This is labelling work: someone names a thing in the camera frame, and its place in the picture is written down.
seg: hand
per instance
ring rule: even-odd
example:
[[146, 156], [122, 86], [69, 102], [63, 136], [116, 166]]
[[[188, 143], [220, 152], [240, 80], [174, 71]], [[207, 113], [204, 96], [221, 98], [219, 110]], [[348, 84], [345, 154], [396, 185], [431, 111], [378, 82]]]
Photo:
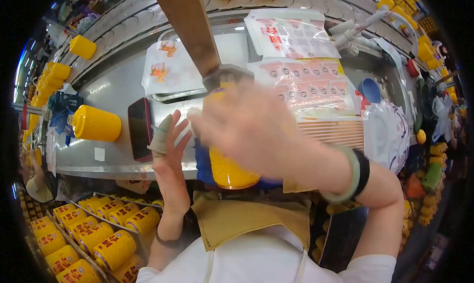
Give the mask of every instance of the hand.
[[33, 149], [33, 147], [31, 147], [31, 149], [30, 149], [30, 161], [33, 161], [33, 160], [36, 160], [35, 150]]
[[221, 99], [208, 99], [202, 115], [190, 115], [204, 144], [216, 147], [243, 168], [282, 179], [307, 139], [286, 105], [272, 90], [240, 84]]
[[181, 113], [176, 110], [166, 137], [166, 155], [155, 159], [152, 168], [163, 196], [163, 214], [166, 212], [167, 215], [182, 218], [189, 210], [191, 200], [181, 169], [181, 158], [192, 133], [188, 131], [175, 147], [176, 139], [188, 125], [185, 119], [176, 126], [180, 117]]

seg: phone screen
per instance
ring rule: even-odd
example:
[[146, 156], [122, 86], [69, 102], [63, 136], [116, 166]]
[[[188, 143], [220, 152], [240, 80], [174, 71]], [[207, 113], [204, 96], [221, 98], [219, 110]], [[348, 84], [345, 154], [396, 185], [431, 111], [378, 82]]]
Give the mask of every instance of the phone screen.
[[128, 127], [130, 129], [130, 142], [135, 160], [151, 156], [151, 150], [146, 147], [150, 144], [148, 138], [150, 118], [146, 111], [145, 103], [148, 104], [146, 98], [140, 99], [128, 107]]

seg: black wristband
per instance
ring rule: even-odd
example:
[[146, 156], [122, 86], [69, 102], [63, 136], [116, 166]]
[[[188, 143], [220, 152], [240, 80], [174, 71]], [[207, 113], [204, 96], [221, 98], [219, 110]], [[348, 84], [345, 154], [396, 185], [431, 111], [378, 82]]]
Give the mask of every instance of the black wristband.
[[155, 231], [155, 239], [157, 239], [158, 243], [160, 243], [161, 245], [163, 245], [163, 246], [165, 246], [166, 248], [169, 248], [169, 249], [179, 248], [181, 246], [181, 237], [178, 238], [177, 240], [173, 240], [173, 241], [163, 241], [158, 236], [158, 231]]
[[360, 193], [364, 190], [365, 186], [367, 185], [367, 181], [369, 180], [369, 174], [370, 174], [369, 159], [362, 152], [358, 150], [353, 150], [353, 151], [355, 155], [357, 156], [357, 159], [359, 160], [360, 176], [359, 176], [359, 185], [357, 186], [357, 189], [354, 193], [354, 196], [352, 197], [352, 200], [354, 200], [354, 198], [360, 195]]

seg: jade bangle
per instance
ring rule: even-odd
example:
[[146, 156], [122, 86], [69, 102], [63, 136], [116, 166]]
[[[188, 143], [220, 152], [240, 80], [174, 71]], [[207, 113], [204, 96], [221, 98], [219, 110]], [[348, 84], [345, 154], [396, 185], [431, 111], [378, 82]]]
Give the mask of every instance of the jade bangle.
[[356, 193], [359, 186], [360, 163], [354, 151], [346, 146], [334, 146], [336, 149], [344, 152], [352, 166], [352, 182], [349, 189], [343, 194], [334, 194], [331, 192], [321, 192], [322, 197], [331, 204], [341, 204], [349, 201]]

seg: smartphone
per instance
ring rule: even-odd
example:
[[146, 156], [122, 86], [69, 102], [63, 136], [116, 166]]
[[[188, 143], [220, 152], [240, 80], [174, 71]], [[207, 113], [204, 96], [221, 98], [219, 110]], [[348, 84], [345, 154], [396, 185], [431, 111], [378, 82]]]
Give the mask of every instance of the smartphone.
[[130, 143], [135, 161], [151, 161], [151, 150], [146, 146], [151, 143], [150, 107], [145, 97], [128, 107], [128, 129]]

